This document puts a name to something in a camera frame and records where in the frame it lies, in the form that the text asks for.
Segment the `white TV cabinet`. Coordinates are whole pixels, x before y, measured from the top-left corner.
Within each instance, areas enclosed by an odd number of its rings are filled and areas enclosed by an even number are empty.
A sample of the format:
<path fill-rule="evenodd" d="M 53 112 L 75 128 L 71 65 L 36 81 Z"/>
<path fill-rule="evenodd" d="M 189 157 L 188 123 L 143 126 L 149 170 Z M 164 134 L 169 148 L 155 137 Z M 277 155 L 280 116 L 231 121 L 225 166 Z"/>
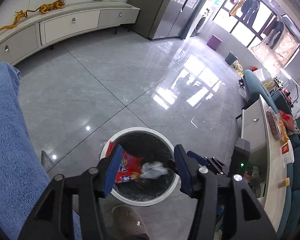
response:
<path fill-rule="evenodd" d="M 134 24 L 140 9 L 121 2 L 66 5 L 47 14 L 35 14 L 0 34 L 0 63 L 14 66 L 36 52 L 91 31 Z"/>

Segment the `teal sofa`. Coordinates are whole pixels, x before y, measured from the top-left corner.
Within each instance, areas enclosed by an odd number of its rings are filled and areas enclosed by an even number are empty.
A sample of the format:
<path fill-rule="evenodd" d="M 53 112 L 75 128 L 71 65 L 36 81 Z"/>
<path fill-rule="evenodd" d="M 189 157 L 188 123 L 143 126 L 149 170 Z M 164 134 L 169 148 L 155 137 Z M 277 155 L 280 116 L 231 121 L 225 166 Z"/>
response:
<path fill-rule="evenodd" d="M 283 232 L 276 234 L 278 239 L 291 239 L 300 228 L 300 119 L 292 116 L 286 100 L 279 98 L 278 93 L 271 95 L 268 92 L 253 71 L 247 69 L 243 72 L 243 83 L 248 107 L 256 102 L 260 95 L 269 105 L 266 117 L 273 137 L 281 141 L 281 157 L 287 165 L 287 178 L 279 183 L 279 188 L 289 186 L 291 207 Z"/>

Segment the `white round trash bin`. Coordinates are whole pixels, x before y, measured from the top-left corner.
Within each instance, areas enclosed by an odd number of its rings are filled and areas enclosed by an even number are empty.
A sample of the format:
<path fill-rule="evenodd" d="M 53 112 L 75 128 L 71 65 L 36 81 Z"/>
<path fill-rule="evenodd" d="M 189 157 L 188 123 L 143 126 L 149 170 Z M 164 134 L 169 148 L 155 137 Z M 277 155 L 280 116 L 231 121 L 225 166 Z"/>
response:
<path fill-rule="evenodd" d="M 100 154 L 123 148 L 122 161 L 111 190 L 113 197 L 132 206 L 152 206 L 174 191 L 179 177 L 169 167 L 173 145 L 161 133 L 145 127 L 130 127 L 112 135 Z"/>

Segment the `blue towel mat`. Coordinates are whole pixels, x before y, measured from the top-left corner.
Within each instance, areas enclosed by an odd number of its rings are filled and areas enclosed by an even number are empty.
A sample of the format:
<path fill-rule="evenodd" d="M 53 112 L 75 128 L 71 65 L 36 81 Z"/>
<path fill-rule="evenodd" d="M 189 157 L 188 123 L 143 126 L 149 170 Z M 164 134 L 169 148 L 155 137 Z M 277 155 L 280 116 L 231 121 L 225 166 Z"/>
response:
<path fill-rule="evenodd" d="M 81 239 L 65 180 L 37 158 L 19 105 L 20 72 L 0 63 L 0 228 L 9 239 Z"/>

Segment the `white plastic bag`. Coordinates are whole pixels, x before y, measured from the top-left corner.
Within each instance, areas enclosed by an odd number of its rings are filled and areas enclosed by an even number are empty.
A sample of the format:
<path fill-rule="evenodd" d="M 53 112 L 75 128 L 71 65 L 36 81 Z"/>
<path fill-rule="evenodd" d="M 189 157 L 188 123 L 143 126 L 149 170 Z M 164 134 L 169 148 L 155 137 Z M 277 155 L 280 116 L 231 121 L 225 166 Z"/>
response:
<path fill-rule="evenodd" d="M 165 176 L 167 174 L 168 169 L 163 163 L 154 161 L 142 165 L 140 177 L 145 179 L 158 179 L 160 176 Z"/>

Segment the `white coffee table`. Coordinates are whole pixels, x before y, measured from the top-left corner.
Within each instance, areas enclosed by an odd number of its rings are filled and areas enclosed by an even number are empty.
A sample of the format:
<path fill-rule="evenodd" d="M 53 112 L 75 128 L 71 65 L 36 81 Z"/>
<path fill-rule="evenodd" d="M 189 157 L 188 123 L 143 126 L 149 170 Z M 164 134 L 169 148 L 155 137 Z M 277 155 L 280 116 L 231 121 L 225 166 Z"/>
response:
<path fill-rule="evenodd" d="M 270 107 L 260 95 L 258 100 L 242 111 L 241 138 L 250 142 L 248 163 L 259 168 L 264 180 L 264 192 L 259 198 L 275 231 L 283 232 L 291 207 L 289 186 L 279 188 L 287 178 L 287 165 L 281 157 L 281 141 L 271 132 L 266 112 Z"/>

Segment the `hanging dark clothes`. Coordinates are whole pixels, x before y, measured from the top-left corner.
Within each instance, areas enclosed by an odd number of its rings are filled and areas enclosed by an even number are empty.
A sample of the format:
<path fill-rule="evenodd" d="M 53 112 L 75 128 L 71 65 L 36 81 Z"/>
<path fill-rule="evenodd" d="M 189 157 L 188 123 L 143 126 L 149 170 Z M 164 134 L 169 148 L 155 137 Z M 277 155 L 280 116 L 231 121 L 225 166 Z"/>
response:
<path fill-rule="evenodd" d="M 245 25 L 252 27 L 260 8 L 260 0 L 246 0 L 242 7 L 242 21 Z"/>

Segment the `brown slipper foot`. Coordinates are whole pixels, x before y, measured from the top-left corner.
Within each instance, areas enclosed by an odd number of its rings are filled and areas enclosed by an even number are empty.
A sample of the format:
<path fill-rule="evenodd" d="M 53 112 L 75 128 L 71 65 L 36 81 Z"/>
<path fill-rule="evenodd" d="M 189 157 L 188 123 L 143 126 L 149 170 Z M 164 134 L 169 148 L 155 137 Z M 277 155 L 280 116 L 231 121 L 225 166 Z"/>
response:
<path fill-rule="evenodd" d="M 122 239 L 150 239 L 141 216 L 131 207 L 115 206 L 111 214 Z"/>

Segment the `golden tiger figurine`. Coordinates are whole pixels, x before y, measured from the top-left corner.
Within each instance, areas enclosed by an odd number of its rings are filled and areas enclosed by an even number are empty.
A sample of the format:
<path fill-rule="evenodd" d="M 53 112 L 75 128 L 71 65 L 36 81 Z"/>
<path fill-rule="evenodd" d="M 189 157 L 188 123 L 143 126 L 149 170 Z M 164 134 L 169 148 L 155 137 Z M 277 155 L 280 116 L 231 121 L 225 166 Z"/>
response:
<path fill-rule="evenodd" d="M 53 3 L 43 4 L 39 7 L 39 12 L 41 14 L 47 14 L 48 12 L 56 9 L 63 9 L 66 4 L 65 0 L 57 0 Z"/>

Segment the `red snack wrapper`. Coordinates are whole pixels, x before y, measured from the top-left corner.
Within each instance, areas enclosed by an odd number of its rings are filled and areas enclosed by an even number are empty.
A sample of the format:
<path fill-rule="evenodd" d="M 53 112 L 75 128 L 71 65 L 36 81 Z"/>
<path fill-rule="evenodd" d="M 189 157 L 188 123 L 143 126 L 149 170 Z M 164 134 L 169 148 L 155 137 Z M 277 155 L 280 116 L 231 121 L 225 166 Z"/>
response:
<path fill-rule="evenodd" d="M 105 158 L 111 158 L 106 171 L 106 179 L 112 183 L 137 180 L 141 174 L 143 157 L 136 157 L 115 142 L 110 142 Z"/>

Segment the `white washing machine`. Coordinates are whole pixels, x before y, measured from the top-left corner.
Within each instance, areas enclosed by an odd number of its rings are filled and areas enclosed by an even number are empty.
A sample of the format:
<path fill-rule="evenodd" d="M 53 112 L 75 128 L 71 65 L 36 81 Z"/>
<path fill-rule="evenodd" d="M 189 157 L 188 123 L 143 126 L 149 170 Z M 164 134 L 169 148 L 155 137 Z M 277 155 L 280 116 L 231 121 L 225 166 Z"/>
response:
<path fill-rule="evenodd" d="M 200 29 L 203 26 L 203 24 L 204 24 L 206 18 L 208 17 L 209 13 L 210 13 L 210 9 L 206 8 L 206 12 L 204 12 L 203 16 L 201 17 L 201 19 L 199 20 L 199 22 L 198 22 L 198 24 L 195 28 L 196 33 L 198 33 L 200 31 Z"/>

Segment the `teal bin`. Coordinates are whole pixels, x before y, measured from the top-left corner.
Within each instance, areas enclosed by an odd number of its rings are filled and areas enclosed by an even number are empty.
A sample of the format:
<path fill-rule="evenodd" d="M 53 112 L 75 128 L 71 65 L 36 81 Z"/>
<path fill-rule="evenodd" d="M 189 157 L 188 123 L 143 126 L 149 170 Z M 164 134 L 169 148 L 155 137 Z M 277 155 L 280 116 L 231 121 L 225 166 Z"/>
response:
<path fill-rule="evenodd" d="M 225 58 L 225 62 L 228 65 L 232 65 L 237 59 L 237 56 L 233 52 L 229 51 L 228 55 Z"/>

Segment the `purple storage box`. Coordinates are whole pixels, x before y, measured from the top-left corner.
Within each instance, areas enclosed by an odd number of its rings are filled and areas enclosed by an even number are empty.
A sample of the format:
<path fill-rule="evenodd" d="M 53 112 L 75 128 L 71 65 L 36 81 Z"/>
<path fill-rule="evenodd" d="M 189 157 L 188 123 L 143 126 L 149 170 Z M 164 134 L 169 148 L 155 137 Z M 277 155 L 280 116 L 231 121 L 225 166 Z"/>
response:
<path fill-rule="evenodd" d="M 216 35 L 212 35 L 210 37 L 210 39 L 207 42 L 207 45 L 213 49 L 213 50 L 217 50 L 218 47 L 221 45 L 222 40 L 220 38 L 218 38 Z"/>

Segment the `grey refrigerator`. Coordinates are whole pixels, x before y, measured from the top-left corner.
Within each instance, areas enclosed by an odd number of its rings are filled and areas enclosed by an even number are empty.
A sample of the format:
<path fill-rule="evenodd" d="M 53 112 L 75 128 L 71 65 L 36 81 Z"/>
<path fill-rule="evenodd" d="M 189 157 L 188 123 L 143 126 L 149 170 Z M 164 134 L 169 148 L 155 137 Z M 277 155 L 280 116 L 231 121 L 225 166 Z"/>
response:
<path fill-rule="evenodd" d="M 200 0 L 128 0 L 140 9 L 132 31 L 150 40 L 179 37 Z"/>

